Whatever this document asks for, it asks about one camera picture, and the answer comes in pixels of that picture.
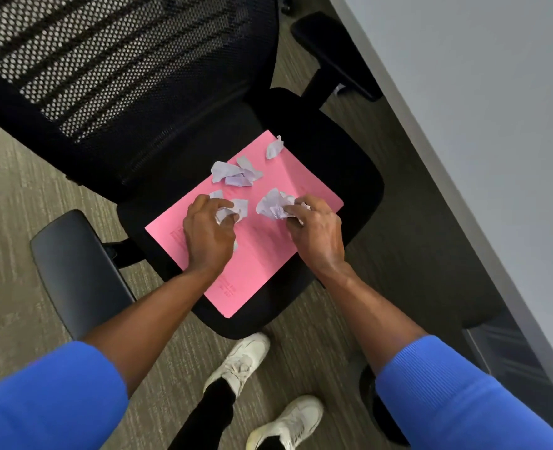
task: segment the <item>black mesh office chair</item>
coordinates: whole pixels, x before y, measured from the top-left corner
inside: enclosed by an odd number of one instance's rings
[[[180,272],[145,226],[266,129],[343,199],[346,243],[376,209],[376,167],[318,108],[340,82],[371,100],[378,85],[343,27],[315,14],[293,33],[321,71],[304,97],[270,89],[277,11],[276,0],[0,0],[0,127],[117,203],[129,236],[102,244],[70,211],[32,240],[74,338],[133,302],[119,268],[145,259],[165,281]],[[204,297],[194,312],[242,338],[311,279],[294,256],[232,318]]]

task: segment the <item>white sneaker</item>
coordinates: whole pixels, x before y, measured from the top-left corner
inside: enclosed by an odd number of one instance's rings
[[[203,388],[204,392],[212,382],[223,378],[228,382],[235,393],[235,398],[237,398],[243,390],[245,381],[258,369],[258,366],[266,357],[270,346],[271,341],[262,333],[254,333],[239,341],[222,362],[222,365],[206,380]]]
[[[302,396],[289,404],[281,416],[252,431],[245,450],[256,450],[265,439],[278,436],[286,450],[293,450],[314,432],[325,407],[318,398]]]

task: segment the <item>black pants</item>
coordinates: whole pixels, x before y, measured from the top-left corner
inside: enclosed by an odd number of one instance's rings
[[[210,384],[168,450],[218,449],[222,432],[233,419],[234,403],[235,394],[226,380],[220,378]],[[258,450],[284,450],[284,447],[278,437],[271,436]]]

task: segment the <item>gray carpet floor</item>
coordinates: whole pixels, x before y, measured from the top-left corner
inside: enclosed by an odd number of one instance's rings
[[[295,17],[334,15],[327,0],[295,1]],[[293,20],[281,23],[273,85],[301,93],[318,64],[291,37]],[[349,262],[427,331],[470,357],[461,323],[486,316],[500,298],[386,99],[370,103],[345,93],[323,110],[370,155],[386,184],[383,203],[347,249]],[[101,239],[124,237],[112,203],[67,181],[0,130],[0,379],[69,340],[41,286],[29,240],[73,208],[85,212]],[[161,282],[145,262],[124,274],[137,296]],[[266,331],[273,347],[237,401],[221,449],[242,449],[252,429],[304,393],[319,396],[327,412],[302,448],[390,446],[344,381],[357,344],[319,284]],[[189,316],[104,448],[165,448],[232,344]]]

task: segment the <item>chair seat cushion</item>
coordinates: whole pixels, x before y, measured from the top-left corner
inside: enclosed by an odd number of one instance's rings
[[[383,196],[383,180],[368,155],[322,112],[283,88],[235,101],[199,117],[187,133],[175,136],[174,148],[158,160],[149,179],[118,205],[126,233],[147,261],[167,281],[181,270],[145,231],[145,226],[208,177],[214,161],[227,161],[263,131],[280,135],[312,173],[344,202],[338,212],[343,241],[366,224]],[[225,318],[205,297],[193,308],[216,333],[240,339],[276,318],[314,279],[296,254],[231,318]]]

